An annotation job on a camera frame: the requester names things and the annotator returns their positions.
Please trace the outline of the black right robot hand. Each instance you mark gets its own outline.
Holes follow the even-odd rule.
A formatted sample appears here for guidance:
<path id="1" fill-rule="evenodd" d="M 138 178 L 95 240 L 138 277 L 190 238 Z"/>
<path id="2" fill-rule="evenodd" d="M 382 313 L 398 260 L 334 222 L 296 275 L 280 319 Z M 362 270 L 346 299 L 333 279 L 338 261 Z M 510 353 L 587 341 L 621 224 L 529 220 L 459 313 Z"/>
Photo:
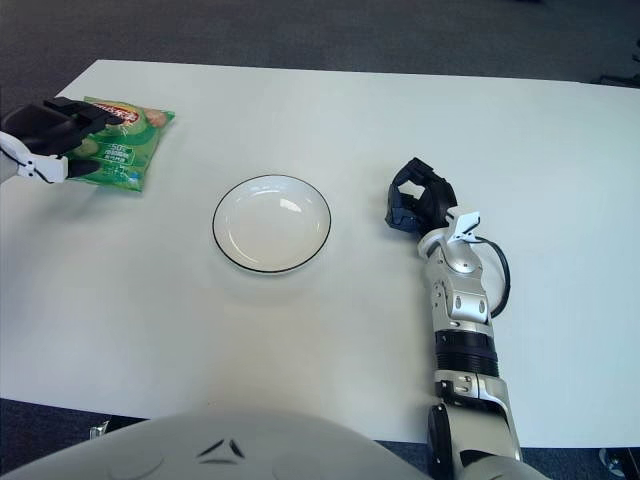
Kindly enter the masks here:
<path id="1" fill-rule="evenodd" d="M 411 182 L 424 191 L 418 198 L 402 193 L 400 186 Z M 412 158 L 393 178 L 388 188 L 385 222 L 390 228 L 425 235 L 447 223 L 447 210 L 457 206 L 451 184 L 419 158 Z"/>

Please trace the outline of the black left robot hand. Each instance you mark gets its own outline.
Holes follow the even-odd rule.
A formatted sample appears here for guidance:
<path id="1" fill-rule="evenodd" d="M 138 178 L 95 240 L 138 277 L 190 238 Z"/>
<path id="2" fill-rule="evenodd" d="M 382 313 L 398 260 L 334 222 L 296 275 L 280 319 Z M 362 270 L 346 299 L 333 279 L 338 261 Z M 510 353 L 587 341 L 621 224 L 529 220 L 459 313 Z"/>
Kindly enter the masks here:
<path id="1" fill-rule="evenodd" d="M 89 135 L 122 123 L 109 111 L 66 97 L 21 106 L 1 119 L 1 179 L 55 184 L 93 173 L 98 161 L 71 160 L 67 153 Z"/>

